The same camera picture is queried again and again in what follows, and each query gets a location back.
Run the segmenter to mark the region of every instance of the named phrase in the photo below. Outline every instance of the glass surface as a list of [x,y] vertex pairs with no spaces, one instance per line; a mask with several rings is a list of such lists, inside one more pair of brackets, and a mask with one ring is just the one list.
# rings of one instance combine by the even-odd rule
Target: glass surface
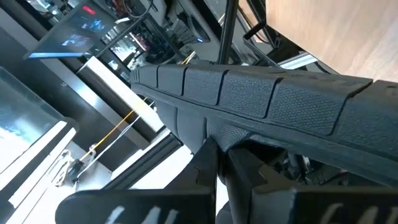
[[134,34],[128,33],[128,35],[125,35],[114,46],[112,46],[111,50],[119,57],[120,60],[124,61],[129,55],[137,52],[134,39]]
[[74,8],[40,40],[29,58],[79,57],[114,26],[114,19],[93,2]]
[[61,118],[0,67],[0,173]]

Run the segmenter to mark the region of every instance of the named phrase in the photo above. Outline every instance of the metal pole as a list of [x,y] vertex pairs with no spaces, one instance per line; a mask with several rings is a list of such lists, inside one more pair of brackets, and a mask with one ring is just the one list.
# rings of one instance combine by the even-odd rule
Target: metal pole
[[96,58],[102,56],[106,50],[108,50],[110,47],[112,47],[113,45],[115,45],[117,42],[119,42],[119,40],[121,40],[126,34],[128,34],[133,28],[135,28],[136,26],[138,26],[144,19],[146,18],[146,16],[142,16],[141,18],[139,18],[136,22],[134,22],[133,24],[131,24],[129,27],[127,27],[123,32],[121,32],[119,35],[117,35],[113,40],[111,40],[111,42],[107,43],[106,46],[104,47],[104,49],[102,49],[102,51],[100,51],[97,55],[95,55]]
[[309,53],[305,52],[298,56],[279,62],[278,64],[283,69],[296,69],[317,61],[318,59],[316,59],[314,56],[310,55]]
[[225,21],[223,33],[221,34],[220,51],[218,52],[219,65],[226,65],[229,61],[229,53],[231,51],[238,6],[238,0],[227,0],[226,2]]

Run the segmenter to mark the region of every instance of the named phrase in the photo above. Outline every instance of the computer monitor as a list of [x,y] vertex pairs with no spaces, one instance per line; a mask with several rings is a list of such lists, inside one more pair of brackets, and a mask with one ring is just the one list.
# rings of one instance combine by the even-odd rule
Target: computer monitor
[[81,57],[114,25],[113,17],[102,7],[93,1],[84,1],[53,27],[24,58]]

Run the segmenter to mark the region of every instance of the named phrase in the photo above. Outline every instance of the white cable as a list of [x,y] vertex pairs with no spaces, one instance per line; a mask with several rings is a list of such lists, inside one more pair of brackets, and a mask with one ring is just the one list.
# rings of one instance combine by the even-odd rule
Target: white cable
[[91,162],[88,164],[88,166],[86,166],[86,168],[84,168],[78,175],[77,175],[77,179],[79,179],[79,177],[86,172],[108,149],[110,149],[113,144],[119,140],[119,138],[121,138],[133,125],[134,123],[141,117],[141,115],[139,115],[131,124],[129,124],[129,126],[127,126],[126,128],[124,128],[124,130],[119,134],[119,136],[108,146],[106,146],[106,148],[100,153],[98,154],[98,156]]
[[73,158],[72,158],[72,154],[68,149],[65,149],[62,153],[61,153],[61,159],[59,159],[58,161],[56,161],[56,164],[54,165],[53,169],[55,168],[55,166],[60,166],[59,171],[57,172],[57,175],[55,176],[55,178],[53,179],[53,185],[56,187],[61,187],[63,182],[66,179],[67,176],[67,172],[68,169],[70,167],[70,165],[73,162]]

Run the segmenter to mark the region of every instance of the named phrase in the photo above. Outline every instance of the black cord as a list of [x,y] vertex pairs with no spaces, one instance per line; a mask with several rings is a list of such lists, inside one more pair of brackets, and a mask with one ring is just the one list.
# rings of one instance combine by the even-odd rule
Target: black cord
[[320,186],[329,184],[330,182],[332,182],[332,181],[334,181],[334,180],[337,180],[337,179],[339,179],[339,178],[342,178],[342,177],[344,177],[344,176],[346,176],[346,175],[348,175],[348,174],[349,174],[349,172],[341,172],[341,173],[338,173],[338,174],[334,175],[332,178],[330,178],[330,179],[328,179],[327,181],[325,181],[324,183],[320,184]]
[[314,62],[314,64],[319,70],[321,70],[321,72],[331,74],[330,72],[326,71],[318,62]]
[[132,14],[131,9],[128,8],[127,5],[126,5],[126,0],[122,0],[122,4],[123,4],[123,7],[125,8],[126,12],[127,12],[132,18],[139,19],[139,18],[141,18],[142,16],[146,15],[146,14],[149,12],[150,8],[152,7],[152,5],[153,5],[153,3],[154,3],[154,0],[149,0],[149,1],[150,1],[150,2],[149,2],[149,7],[148,7],[147,10],[146,10],[144,13],[142,13],[140,16],[136,16],[136,15],[133,15],[133,14]]

